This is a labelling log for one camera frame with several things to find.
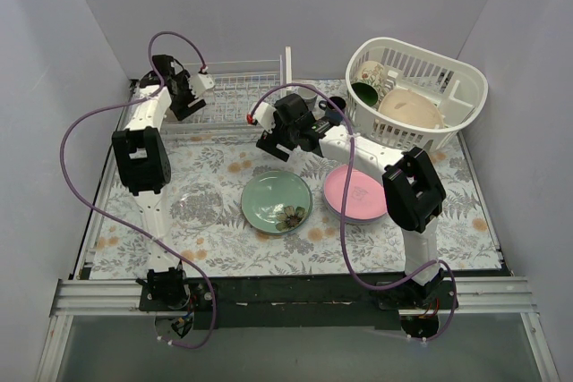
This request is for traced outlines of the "white wire dish rack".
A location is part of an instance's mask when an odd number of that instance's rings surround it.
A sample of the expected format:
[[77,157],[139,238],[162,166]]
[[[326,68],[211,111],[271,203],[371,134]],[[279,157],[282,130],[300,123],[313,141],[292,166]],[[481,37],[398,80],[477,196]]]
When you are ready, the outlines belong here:
[[284,83],[284,52],[274,60],[211,63],[215,88],[204,95],[206,106],[182,122],[173,115],[162,132],[170,137],[242,130],[249,108],[267,91]]

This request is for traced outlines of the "green plate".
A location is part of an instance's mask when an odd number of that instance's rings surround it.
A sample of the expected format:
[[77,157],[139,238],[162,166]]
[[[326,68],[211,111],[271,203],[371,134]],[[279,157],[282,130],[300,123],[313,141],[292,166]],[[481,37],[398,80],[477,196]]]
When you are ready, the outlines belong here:
[[312,192],[298,175],[270,170],[243,188],[241,210],[254,229],[269,235],[292,233],[312,213]]

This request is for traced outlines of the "clear glass plate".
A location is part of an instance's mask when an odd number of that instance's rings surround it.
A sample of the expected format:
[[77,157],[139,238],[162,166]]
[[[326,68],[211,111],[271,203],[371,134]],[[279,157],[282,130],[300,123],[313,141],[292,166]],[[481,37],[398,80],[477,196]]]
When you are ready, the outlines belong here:
[[185,185],[169,209],[181,228],[198,230],[217,223],[223,211],[223,199],[211,183]]

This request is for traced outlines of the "pink plate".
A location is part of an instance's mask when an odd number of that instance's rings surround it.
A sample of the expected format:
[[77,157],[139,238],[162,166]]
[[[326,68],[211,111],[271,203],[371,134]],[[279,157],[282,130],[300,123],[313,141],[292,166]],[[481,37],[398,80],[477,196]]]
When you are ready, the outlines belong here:
[[[327,174],[323,184],[323,199],[327,206],[340,215],[347,165]],[[346,200],[346,216],[374,218],[388,213],[384,189],[380,183],[356,169],[352,171]]]

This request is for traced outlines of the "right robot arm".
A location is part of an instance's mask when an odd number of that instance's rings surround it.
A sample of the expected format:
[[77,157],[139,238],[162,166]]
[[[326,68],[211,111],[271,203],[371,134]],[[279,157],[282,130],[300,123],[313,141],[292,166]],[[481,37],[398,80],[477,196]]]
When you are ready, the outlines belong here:
[[331,161],[346,163],[341,196],[340,224],[346,225],[348,206],[354,197],[357,173],[374,181],[384,192],[383,202],[391,220],[399,227],[404,243],[403,277],[390,284],[359,284],[376,292],[382,300],[416,308],[436,307],[444,302],[440,290],[446,284],[447,265],[437,250],[438,217],[446,198],[445,189],[429,155],[418,147],[406,152],[390,149],[354,131],[344,110],[332,99],[321,99],[323,117],[316,118],[301,96],[290,93],[269,104],[255,102],[247,121],[263,133],[259,149],[288,160],[300,149]]

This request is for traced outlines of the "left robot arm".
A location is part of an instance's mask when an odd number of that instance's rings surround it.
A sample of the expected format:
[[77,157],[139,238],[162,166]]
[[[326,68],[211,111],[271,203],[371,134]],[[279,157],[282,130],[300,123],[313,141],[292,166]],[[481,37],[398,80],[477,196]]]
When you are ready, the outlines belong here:
[[192,100],[190,73],[175,68],[181,63],[171,55],[154,55],[156,71],[139,82],[137,105],[127,125],[112,134],[112,147],[122,185],[133,195],[143,230],[152,236],[148,272],[141,282],[148,297],[171,310],[181,310],[191,298],[184,283],[180,259],[167,250],[173,246],[167,208],[171,165],[160,136],[167,110]]

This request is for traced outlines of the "cream leaf-shaped dish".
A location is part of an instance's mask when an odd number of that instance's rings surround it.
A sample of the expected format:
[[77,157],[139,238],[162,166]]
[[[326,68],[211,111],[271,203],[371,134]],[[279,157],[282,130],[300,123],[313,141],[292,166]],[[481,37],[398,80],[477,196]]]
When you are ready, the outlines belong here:
[[438,108],[427,98],[409,89],[393,89],[381,101],[378,112],[415,127],[438,130],[444,121]]

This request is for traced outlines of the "grey mug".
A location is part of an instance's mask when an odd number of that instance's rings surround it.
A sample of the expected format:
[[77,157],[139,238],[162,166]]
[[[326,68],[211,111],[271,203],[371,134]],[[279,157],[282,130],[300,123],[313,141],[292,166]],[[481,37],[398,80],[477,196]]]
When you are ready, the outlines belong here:
[[314,86],[310,86],[309,88],[299,87],[297,90],[297,94],[302,98],[310,111],[315,108],[317,101],[317,94],[315,90],[316,88]]

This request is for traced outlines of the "dark blue mug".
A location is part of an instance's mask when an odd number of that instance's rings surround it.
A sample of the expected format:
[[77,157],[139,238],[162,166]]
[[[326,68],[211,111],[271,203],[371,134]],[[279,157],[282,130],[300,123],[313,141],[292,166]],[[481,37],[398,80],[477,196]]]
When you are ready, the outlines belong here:
[[330,121],[340,123],[346,110],[346,101],[342,97],[330,97],[319,102],[319,109],[324,111],[324,116]]

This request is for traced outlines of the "white cutting board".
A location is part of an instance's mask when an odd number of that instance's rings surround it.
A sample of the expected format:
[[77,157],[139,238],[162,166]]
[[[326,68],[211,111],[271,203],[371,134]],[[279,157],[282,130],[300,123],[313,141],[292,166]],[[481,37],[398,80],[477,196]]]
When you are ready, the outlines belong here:
[[284,57],[284,83],[290,84],[293,81],[292,74],[292,48],[291,46],[285,47]]

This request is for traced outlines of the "floral mug green inside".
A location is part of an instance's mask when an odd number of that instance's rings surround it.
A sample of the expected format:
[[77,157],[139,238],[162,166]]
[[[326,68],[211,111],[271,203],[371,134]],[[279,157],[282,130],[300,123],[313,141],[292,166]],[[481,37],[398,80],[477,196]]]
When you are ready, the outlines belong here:
[[377,107],[384,96],[388,68],[376,61],[368,60],[359,65],[351,77],[353,95],[368,107]]

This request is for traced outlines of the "white plastic basket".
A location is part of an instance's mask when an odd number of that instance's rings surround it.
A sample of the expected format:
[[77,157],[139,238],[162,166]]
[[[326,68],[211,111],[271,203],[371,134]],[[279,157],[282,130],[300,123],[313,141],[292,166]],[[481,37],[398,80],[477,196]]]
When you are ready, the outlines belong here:
[[[388,68],[383,98],[393,89],[412,90],[438,108],[444,127],[430,130],[396,122],[378,112],[380,104],[368,107],[358,100],[350,81],[359,65],[368,60]],[[345,80],[347,115],[355,128],[382,145],[403,150],[413,146],[430,152],[441,149],[476,119],[488,95],[487,80],[472,65],[394,38],[364,42],[352,55]]]

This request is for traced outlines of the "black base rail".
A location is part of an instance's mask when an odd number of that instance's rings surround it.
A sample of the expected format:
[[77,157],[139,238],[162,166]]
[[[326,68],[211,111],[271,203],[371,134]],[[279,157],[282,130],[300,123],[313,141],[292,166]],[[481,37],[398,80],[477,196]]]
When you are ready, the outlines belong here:
[[139,309],[175,318],[173,328],[374,327],[398,330],[400,311],[436,327],[450,310],[451,282],[443,275],[420,286],[413,281],[388,289],[392,277],[372,276],[377,288],[349,275],[219,277],[206,282],[181,270],[150,272],[138,280]]

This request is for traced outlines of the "aluminium frame rail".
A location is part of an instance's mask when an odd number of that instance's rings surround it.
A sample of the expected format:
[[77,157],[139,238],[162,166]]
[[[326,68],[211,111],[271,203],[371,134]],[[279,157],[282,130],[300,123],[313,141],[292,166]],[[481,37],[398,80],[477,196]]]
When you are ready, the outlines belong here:
[[139,310],[141,286],[134,281],[60,281],[50,316],[157,316]]

